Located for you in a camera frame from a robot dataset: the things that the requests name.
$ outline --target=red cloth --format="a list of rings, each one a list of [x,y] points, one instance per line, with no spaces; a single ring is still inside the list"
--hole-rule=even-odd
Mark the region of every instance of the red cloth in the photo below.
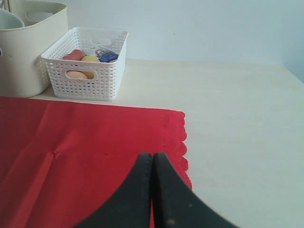
[[[0,97],[0,227],[68,228],[98,209],[141,152],[191,186],[184,113]]]

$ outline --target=cream storage bin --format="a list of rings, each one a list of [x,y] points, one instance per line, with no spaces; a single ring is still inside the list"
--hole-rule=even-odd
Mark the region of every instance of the cream storage bin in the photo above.
[[[73,28],[41,56],[55,92],[61,98],[111,101],[116,98],[124,74],[128,32],[97,28]],[[62,60],[74,49],[101,45],[117,53],[112,63]],[[89,71],[93,79],[67,77],[67,71]]]
[[[67,31],[67,7],[60,3],[4,0],[25,27],[0,30],[0,95],[31,97],[49,86],[40,55]]]

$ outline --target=orange object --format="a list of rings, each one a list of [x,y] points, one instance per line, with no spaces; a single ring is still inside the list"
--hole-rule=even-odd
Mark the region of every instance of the orange object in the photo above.
[[[82,50],[75,49],[70,54],[64,56],[62,59],[64,59],[64,60],[76,60],[76,61],[80,61],[84,56],[85,55],[82,52]]]

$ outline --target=white table surface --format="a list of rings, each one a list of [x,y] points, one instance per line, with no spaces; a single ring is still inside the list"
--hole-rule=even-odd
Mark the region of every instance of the white table surface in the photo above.
[[[304,84],[283,66],[128,60],[115,101],[70,101],[184,111],[205,203],[242,228],[304,228]]]

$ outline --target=white mug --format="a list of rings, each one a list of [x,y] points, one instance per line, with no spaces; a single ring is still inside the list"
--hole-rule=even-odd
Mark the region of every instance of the white mug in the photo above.
[[[0,9],[0,30],[2,29],[17,29],[24,27],[24,22],[16,15]]]

